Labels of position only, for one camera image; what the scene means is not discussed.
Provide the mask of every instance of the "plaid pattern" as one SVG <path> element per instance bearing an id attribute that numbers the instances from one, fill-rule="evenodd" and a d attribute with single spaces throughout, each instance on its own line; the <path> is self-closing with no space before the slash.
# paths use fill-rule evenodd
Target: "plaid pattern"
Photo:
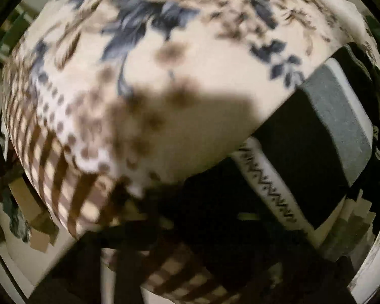
<path id="1" fill-rule="evenodd" d="M 4 72 L 5 82 L 9 83 Z M 19 84 L 3 96 L 9 138 L 31 184 L 69 232 L 77 237 L 91 225 L 109 223 L 117 213 L 111 194 L 116 182 L 100 174 L 83 173 L 67 162 L 56 136 L 37 123 L 33 106 L 23 103 Z M 175 303 L 231 304 L 239 294 L 228 292 L 184 244 L 161 239 L 142 252 L 149 291 Z"/>
<path id="2" fill-rule="evenodd" d="M 31 184 L 48 209 L 77 237 L 97 224 L 102 210 L 110 210 L 116 182 L 101 174 L 88 174 L 67 162 L 68 154 L 55 134 L 40 126 L 32 105 L 25 104 L 23 84 L 9 81 L 4 69 L 3 116 L 9 139 Z"/>
<path id="3" fill-rule="evenodd" d="M 199 262 L 184 243 L 161 239 L 149 253 L 143 253 L 147 272 L 145 289 L 179 304 L 230 304 L 239 294 L 228 292 Z"/>

